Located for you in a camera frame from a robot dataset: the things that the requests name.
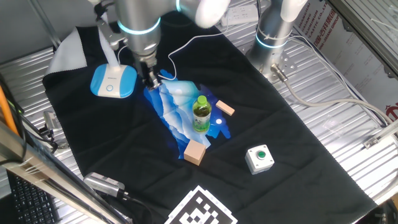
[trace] keyboard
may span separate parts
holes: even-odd
[[[52,203],[52,196],[23,178],[7,171],[12,199],[21,224],[53,224],[58,215]]]

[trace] blue light ring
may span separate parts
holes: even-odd
[[[257,41],[258,41],[261,45],[263,45],[263,46],[265,46],[265,47],[268,47],[268,48],[279,48],[279,47],[283,47],[283,46],[287,43],[287,40],[286,40],[286,42],[283,43],[282,45],[275,45],[275,46],[273,46],[273,45],[267,45],[267,44],[263,43],[263,42],[260,40],[260,38],[257,36],[257,34],[256,34],[256,39],[257,39]]]
[[[133,34],[133,35],[143,35],[143,34],[150,33],[154,29],[156,29],[156,27],[159,26],[159,24],[160,24],[160,18],[157,20],[156,24],[153,27],[149,28],[149,29],[146,29],[146,30],[132,30],[132,29],[129,29],[129,28],[125,27],[120,21],[118,21],[118,25],[119,25],[121,30],[123,30],[124,32],[126,32],[128,34]]]

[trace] wooden cube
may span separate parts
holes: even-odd
[[[232,107],[226,105],[226,104],[225,104],[224,102],[222,102],[221,100],[219,100],[219,101],[216,103],[216,107],[218,107],[220,110],[224,111],[226,114],[228,114],[228,115],[230,115],[230,116],[235,112],[235,110],[232,109]]]
[[[191,140],[184,152],[184,159],[199,166],[206,152],[206,146]]]

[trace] orange pole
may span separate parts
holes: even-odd
[[[2,113],[4,118],[6,119],[6,124],[11,131],[16,133],[19,136],[17,126],[15,125],[14,118],[12,117],[10,106],[8,105],[7,98],[0,86],[0,106],[2,109]]]

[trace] plastic bottle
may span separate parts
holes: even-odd
[[[193,128],[198,132],[206,132],[210,128],[211,105],[205,96],[199,96],[193,103]]]

